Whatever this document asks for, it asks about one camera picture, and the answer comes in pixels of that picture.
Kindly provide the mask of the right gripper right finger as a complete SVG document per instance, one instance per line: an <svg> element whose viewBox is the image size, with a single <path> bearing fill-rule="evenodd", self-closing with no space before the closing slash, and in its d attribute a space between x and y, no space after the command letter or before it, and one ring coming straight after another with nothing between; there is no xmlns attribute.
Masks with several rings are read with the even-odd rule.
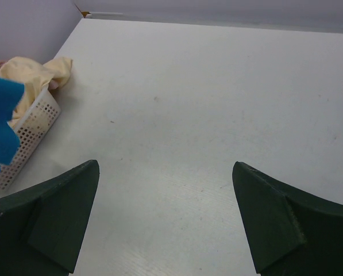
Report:
<svg viewBox="0 0 343 276"><path fill-rule="evenodd" d="M343 205L243 162L232 181L257 274L343 275Z"/></svg>

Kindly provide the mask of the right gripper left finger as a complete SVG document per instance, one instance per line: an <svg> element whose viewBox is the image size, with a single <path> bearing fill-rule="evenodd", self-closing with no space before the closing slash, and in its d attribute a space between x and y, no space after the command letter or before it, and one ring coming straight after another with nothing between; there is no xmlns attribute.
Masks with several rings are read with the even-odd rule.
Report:
<svg viewBox="0 0 343 276"><path fill-rule="evenodd" d="M89 160L0 198L0 275L74 272L99 183Z"/></svg>

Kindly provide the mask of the bright blue t shirt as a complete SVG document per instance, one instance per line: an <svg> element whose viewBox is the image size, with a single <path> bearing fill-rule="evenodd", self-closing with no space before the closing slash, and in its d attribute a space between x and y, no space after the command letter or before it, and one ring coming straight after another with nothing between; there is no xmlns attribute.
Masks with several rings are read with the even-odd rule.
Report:
<svg viewBox="0 0 343 276"><path fill-rule="evenodd" d="M20 146L9 121L23 94L23 84L0 78L0 165L10 164Z"/></svg>

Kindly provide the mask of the pale yellow t shirt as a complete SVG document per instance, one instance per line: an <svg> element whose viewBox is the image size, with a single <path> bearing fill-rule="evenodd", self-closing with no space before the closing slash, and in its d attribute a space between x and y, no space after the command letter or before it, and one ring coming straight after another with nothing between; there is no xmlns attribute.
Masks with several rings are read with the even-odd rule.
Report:
<svg viewBox="0 0 343 276"><path fill-rule="evenodd" d="M58 57L45 64L27 57L14 57L6 60L0 68L0 78L8 79L25 86L24 95L13 111L9 125L13 128L30 108L42 89L57 90L66 85L71 76L73 60L68 57Z"/></svg>

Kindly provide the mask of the white perforated plastic basket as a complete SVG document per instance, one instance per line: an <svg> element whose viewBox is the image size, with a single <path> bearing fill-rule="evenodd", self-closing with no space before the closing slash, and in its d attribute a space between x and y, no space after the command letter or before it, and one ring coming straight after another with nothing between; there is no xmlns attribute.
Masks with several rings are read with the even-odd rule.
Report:
<svg viewBox="0 0 343 276"><path fill-rule="evenodd" d="M7 191L35 149L61 113L61 108L44 86L30 108L14 126L20 147L9 165L0 170L0 193Z"/></svg>

